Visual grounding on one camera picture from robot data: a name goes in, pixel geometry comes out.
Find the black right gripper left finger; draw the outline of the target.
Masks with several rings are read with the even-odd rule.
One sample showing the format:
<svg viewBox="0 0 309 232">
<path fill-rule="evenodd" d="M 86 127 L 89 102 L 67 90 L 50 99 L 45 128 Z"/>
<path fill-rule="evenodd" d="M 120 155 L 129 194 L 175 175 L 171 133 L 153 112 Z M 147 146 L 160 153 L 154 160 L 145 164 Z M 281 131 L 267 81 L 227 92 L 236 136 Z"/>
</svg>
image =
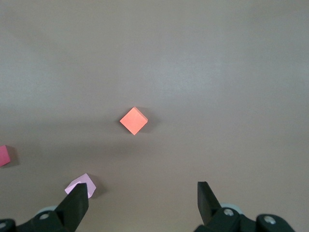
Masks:
<svg viewBox="0 0 309 232">
<path fill-rule="evenodd" d="M 54 210 L 40 212 L 21 225 L 10 218 L 0 219 L 0 232 L 75 232 L 88 207 L 87 185 L 80 183 Z"/>
</svg>

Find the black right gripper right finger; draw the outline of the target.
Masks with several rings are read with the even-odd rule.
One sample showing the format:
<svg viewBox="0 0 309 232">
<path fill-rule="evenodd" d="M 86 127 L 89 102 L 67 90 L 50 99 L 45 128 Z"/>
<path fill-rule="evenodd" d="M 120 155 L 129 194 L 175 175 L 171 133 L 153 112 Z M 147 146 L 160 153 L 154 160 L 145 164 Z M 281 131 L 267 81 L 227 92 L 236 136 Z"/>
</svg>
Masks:
<svg viewBox="0 0 309 232">
<path fill-rule="evenodd" d="M 197 184 L 197 205 L 203 224 L 194 232 L 296 232 L 277 215 L 260 214 L 251 220 L 232 207 L 221 206 L 207 182 Z"/>
</svg>

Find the pink foam block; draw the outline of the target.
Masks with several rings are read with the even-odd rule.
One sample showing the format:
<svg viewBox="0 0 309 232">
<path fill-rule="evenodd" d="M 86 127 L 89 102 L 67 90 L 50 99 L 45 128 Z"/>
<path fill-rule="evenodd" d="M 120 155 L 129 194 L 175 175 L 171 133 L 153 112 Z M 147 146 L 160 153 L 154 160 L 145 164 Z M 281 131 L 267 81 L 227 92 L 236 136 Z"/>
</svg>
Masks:
<svg viewBox="0 0 309 232">
<path fill-rule="evenodd" d="M 91 180 L 90 176 L 85 173 L 83 175 L 81 175 L 80 177 L 72 180 L 69 185 L 65 188 L 65 192 L 67 194 L 69 194 L 77 184 L 83 184 L 85 183 L 87 185 L 87 195 L 88 198 L 91 198 L 96 190 L 96 185 L 94 184 L 94 182 Z"/>
</svg>

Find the red foam block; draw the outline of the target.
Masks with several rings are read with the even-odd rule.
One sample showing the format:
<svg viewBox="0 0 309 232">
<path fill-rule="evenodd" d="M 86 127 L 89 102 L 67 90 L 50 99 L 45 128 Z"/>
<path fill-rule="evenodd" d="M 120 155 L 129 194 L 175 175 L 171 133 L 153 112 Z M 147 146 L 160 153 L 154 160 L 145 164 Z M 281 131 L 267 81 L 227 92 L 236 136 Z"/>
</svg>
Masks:
<svg viewBox="0 0 309 232">
<path fill-rule="evenodd" d="M 0 146 L 0 167 L 11 162 L 9 152 L 6 145 Z"/>
</svg>

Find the orange foam block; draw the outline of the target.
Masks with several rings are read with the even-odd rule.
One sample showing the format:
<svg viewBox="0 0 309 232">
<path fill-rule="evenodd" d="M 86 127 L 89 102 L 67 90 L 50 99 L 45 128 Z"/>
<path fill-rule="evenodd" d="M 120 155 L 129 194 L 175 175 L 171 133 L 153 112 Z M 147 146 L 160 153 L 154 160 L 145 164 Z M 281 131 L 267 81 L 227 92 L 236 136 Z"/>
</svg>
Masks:
<svg viewBox="0 0 309 232">
<path fill-rule="evenodd" d="M 147 123 L 148 118 L 137 108 L 133 107 L 120 123 L 133 135 L 136 135 Z"/>
</svg>

